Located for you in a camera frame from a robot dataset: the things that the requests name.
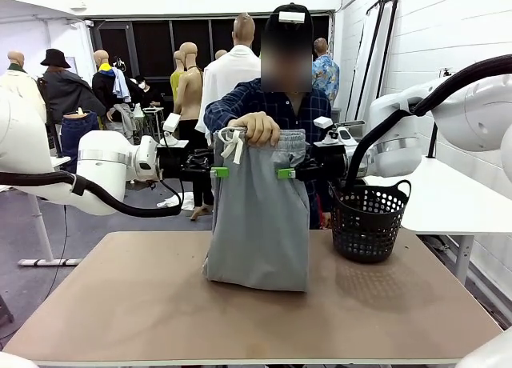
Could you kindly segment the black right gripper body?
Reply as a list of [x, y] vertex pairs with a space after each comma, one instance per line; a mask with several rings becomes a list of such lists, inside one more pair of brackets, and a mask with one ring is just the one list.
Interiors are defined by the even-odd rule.
[[316, 146], [315, 159], [321, 180], [344, 179], [347, 172], [347, 157], [344, 145]]

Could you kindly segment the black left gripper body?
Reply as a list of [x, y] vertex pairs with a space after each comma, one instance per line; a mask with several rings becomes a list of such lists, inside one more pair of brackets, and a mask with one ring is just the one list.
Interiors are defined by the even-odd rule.
[[187, 149], [157, 149], [158, 169], [162, 179], [188, 181], [189, 177], [183, 171], [188, 155]]

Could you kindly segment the person's right hand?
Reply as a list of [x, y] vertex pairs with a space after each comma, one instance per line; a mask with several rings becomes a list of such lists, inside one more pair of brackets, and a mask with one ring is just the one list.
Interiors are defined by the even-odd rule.
[[232, 119], [228, 127], [246, 129], [249, 143], [256, 146], [270, 144], [275, 146], [280, 138], [281, 129], [278, 124], [263, 111], [245, 114], [240, 118]]

